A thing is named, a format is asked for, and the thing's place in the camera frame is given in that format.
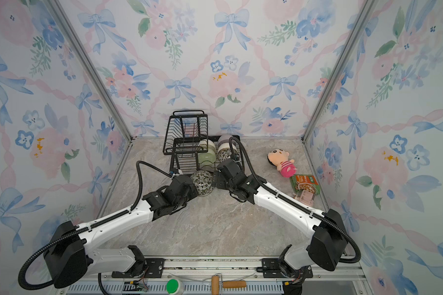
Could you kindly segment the black wire dish rack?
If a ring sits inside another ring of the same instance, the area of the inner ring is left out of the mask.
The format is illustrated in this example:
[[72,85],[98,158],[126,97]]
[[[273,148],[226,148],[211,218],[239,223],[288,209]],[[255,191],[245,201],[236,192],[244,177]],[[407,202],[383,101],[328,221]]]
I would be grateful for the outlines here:
[[[220,163],[218,161],[218,139],[220,135],[212,135],[209,131],[209,116],[203,110],[178,110],[174,111],[168,119],[162,152],[171,158],[169,173],[192,175],[198,170],[213,172]],[[216,162],[214,165],[200,167],[198,153],[209,152],[202,150],[198,144],[203,139],[215,143]],[[239,145],[234,143],[237,151],[235,158],[240,167],[244,166],[244,156],[239,151]]]

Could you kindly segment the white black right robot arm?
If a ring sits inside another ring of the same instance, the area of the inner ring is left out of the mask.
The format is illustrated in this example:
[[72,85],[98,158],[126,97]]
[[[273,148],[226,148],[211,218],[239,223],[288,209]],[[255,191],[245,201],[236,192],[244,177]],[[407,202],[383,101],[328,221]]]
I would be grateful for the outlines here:
[[291,278],[305,274],[317,265],[334,271],[339,263],[353,263],[343,256],[348,245],[341,216],[333,210],[323,212],[306,206],[277,190],[264,178],[247,176],[244,172],[216,170],[212,185],[230,192],[239,202],[265,208],[290,224],[308,238],[307,242],[287,246],[278,258],[278,271]]

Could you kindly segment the light green bowl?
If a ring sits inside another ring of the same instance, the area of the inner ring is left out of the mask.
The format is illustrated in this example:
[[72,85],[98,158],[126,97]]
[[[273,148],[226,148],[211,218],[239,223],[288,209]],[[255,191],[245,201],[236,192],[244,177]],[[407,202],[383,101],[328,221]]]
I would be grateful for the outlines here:
[[216,155],[214,152],[201,152],[198,153],[198,163],[200,167],[214,165],[216,162]]

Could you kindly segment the lavender bowl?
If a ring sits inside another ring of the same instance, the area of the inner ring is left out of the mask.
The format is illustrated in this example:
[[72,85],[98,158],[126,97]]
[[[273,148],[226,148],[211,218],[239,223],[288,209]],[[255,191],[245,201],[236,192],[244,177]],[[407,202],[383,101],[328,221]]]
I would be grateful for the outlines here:
[[223,145],[223,144],[225,144],[225,143],[229,143],[231,137],[233,137],[233,136],[230,135],[230,134],[222,135],[222,136],[218,139],[218,141],[217,141],[218,145],[220,146],[220,145]]

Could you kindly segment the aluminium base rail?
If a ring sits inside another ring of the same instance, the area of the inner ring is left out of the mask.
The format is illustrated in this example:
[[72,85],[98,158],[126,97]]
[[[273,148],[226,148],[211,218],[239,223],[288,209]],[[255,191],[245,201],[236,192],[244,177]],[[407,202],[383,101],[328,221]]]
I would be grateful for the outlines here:
[[213,275],[223,281],[244,280],[246,288],[223,289],[221,295],[370,295],[359,264],[339,264],[330,272],[311,265],[305,274],[288,278],[274,256],[150,256],[148,271],[135,278],[112,273],[84,277],[58,290],[58,295],[168,295],[166,284],[179,279],[184,295],[211,295]]

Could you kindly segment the black floral bowl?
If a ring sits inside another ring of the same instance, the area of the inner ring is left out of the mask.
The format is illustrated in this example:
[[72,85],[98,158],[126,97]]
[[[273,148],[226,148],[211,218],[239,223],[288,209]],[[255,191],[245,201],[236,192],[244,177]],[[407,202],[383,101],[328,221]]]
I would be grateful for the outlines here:
[[222,162],[230,159],[231,155],[232,155],[232,151],[231,151],[230,147],[221,148],[218,152],[218,155],[217,155],[218,161],[220,163],[222,163]]
[[191,175],[191,179],[196,187],[199,197],[206,197],[212,193],[214,189],[212,187],[212,173],[205,170],[198,170]]

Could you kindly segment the green red soup packet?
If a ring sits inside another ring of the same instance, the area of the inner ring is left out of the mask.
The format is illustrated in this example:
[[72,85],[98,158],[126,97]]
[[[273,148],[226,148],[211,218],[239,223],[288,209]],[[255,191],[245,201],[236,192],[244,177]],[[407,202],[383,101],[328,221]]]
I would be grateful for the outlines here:
[[314,175],[293,175],[290,177],[290,183],[296,194],[308,191],[318,195],[321,192],[320,185]]

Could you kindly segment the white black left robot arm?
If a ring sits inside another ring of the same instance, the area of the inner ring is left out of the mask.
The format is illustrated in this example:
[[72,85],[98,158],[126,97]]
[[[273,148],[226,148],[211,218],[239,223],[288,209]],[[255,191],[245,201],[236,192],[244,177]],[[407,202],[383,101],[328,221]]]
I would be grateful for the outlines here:
[[101,246],[134,227],[177,213],[197,196],[191,178],[179,176],[157,191],[139,194],[135,203],[112,215],[78,226],[70,222],[61,224],[50,241],[52,246],[43,254],[51,284],[64,288],[86,275],[106,272],[130,277],[143,274],[148,266],[139,247],[103,249]]

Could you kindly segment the cream white bowl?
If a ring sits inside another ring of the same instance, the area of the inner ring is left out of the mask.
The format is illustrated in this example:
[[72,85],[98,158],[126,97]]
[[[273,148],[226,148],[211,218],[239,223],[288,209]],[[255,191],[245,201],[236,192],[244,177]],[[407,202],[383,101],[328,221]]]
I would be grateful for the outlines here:
[[[237,147],[236,147],[236,145],[233,143],[232,144],[232,146],[233,146],[233,150],[234,151],[237,151]],[[220,152],[220,151],[223,151],[223,150],[230,150],[230,144],[229,144],[229,142],[225,142],[225,143],[222,143],[221,145],[219,145],[219,147],[218,147],[218,152]]]

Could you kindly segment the pink plush doll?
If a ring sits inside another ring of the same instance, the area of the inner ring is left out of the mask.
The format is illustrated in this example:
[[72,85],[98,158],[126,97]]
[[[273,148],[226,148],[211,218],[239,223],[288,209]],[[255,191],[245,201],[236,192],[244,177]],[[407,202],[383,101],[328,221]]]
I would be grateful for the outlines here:
[[284,178],[290,178],[297,172],[294,160],[289,157],[290,154],[282,149],[272,150],[267,155],[268,162],[274,165]]

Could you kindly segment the wooden handled tool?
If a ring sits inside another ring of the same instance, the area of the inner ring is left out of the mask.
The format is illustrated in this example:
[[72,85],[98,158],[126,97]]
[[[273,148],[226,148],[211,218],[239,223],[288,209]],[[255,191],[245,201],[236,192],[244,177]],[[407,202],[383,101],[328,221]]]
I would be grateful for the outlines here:
[[244,280],[223,281],[219,274],[211,277],[210,287],[211,295],[221,295],[223,289],[246,288],[247,282]]

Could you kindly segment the green round button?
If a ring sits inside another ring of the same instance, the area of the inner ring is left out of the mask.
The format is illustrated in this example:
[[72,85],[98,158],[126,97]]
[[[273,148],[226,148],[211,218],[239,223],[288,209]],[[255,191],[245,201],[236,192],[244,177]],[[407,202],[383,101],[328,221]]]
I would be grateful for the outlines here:
[[168,295],[183,295],[184,289],[184,284],[179,279],[170,279],[166,284]]

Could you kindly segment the cream speckled bowl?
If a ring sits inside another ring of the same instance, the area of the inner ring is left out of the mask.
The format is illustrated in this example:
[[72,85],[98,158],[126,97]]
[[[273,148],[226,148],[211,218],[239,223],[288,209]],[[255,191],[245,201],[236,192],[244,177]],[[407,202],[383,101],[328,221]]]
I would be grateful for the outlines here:
[[202,149],[202,150],[208,150],[210,152],[215,152],[216,151],[216,146],[215,143],[209,139],[203,139],[199,142],[198,146]]

